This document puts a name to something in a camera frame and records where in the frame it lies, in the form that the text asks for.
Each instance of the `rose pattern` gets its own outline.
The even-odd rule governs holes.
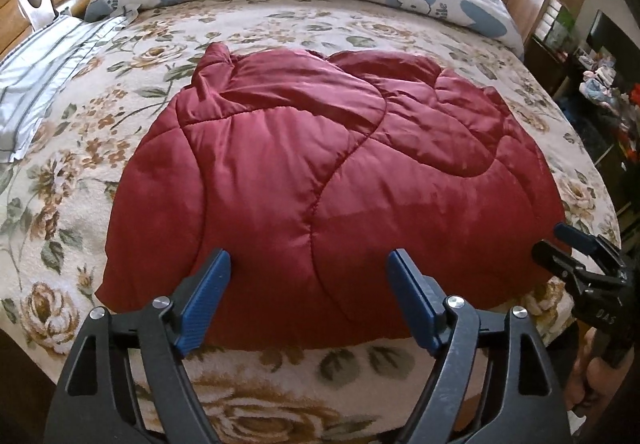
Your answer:
[[[20,321],[34,342],[66,354],[80,325],[80,313],[69,294],[38,282],[20,303]]]
[[[100,65],[102,65],[103,61],[104,58],[101,58],[100,56],[94,56],[84,67],[82,67],[78,71],[78,74],[74,76],[74,79],[81,78],[82,76],[87,75],[89,72],[97,69]]]
[[[25,159],[0,167],[0,328],[21,327],[30,355],[36,356],[35,345],[51,356],[69,351],[86,309],[95,304],[122,170],[158,113],[190,82],[213,41],[225,42],[237,55],[280,47],[323,55],[355,48],[416,53],[434,58],[478,87],[494,86],[542,149],[567,221],[620,244],[615,211],[580,139],[501,44],[460,27],[355,0],[189,2],[142,12],[67,83]],[[571,302],[557,280],[509,302],[515,304],[531,312],[545,343],[571,321]],[[410,340],[399,340],[398,345],[404,350],[388,351],[380,344],[360,350],[325,349],[320,356],[298,348],[263,349],[247,352],[240,368],[228,376],[212,372],[225,350],[206,348],[193,360],[194,384],[224,442],[301,443],[370,436],[401,426],[413,406],[410,399],[393,409],[381,402],[380,412],[371,414],[374,404],[366,393],[370,385],[359,381],[374,379],[370,374],[358,376],[353,363],[357,360],[364,369],[369,366],[367,356],[376,357],[377,373],[386,374],[386,382],[375,385],[381,398],[386,388],[411,388],[414,383],[419,387],[421,379],[412,374],[424,368],[417,366],[423,351]],[[390,367],[388,355],[402,366]],[[309,398],[300,391],[292,393],[299,378],[306,377],[305,370],[322,368],[329,356],[342,365],[334,385],[348,384],[352,392],[363,392],[363,398],[333,402],[343,390],[327,390],[322,383],[306,388]],[[38,358],[53,378],[61,362]],[[318,375],[315,369],[308,372],[310,377]],[[359,403],[366,408],[359,410]],[[145,420],[153,426],[149,410]]]
[[[225,444],[342,442],[361,437],[377,420],[375,416],[343,418],[321,402],[253,380],[238,384],[227,376],[205,376],[194,382],[193,389]],[[161,430],[148,386],[139,385],[138,393],[143,413],[152,414],[148,427]]]
[[[180,44],[151,47],[146,52],[133,56],[129,66],[138,69],[149,69],[155,65],[179,58],[186,49],[186,45]]]

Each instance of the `red quilted jacket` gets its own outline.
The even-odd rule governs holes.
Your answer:
[[[494,88],[404,53],[214,44],[127,164],[97,296],[138,309],[222,247],[232,279],[209,343],[407,337],[391,250],[490,308],[548,280],[530,250],[563,219],[543,155]]]

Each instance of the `blue gripper pad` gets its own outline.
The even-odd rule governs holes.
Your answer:
[[[573,247],[585,256],[590,256],[598,249],[595,237],[562,222],[554,227],[554,235],[558,240]]]
[[[443,305],[446,294],[433,278],[418,270],[404,249],[389,254],[386,276],[416,343],[436,357],[450,336]]]
[[[179,313],[180,335],[174,346],[183,357],[199,348],[204,341],[230,278],[231,258],[225,250],[214,252],[203,269],[187,278],[197,279],[198,283]]]

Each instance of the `human hand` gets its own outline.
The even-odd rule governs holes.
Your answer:
[[[620,363],[613,368],[601,358],[591,358],[593,351],[593,338],[595,329],[591,329],[585,335],[585,344],[578,352],[574,369],[569,376],[567,386],[564,389],[564,402],[567,410],[580,404],[585,397],[585,382],[597,394],[595,403],[586,413],[588,421],[592,424],[604,412],[605,408],[624,381],[626,374],[634,360],[634,350],[631,349]]]

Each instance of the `wall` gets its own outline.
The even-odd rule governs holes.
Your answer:
[[[640,47],[640,27],[624,0],[584,0],[575,28],[580,39],[586,39],[598,10],[609,16]]]

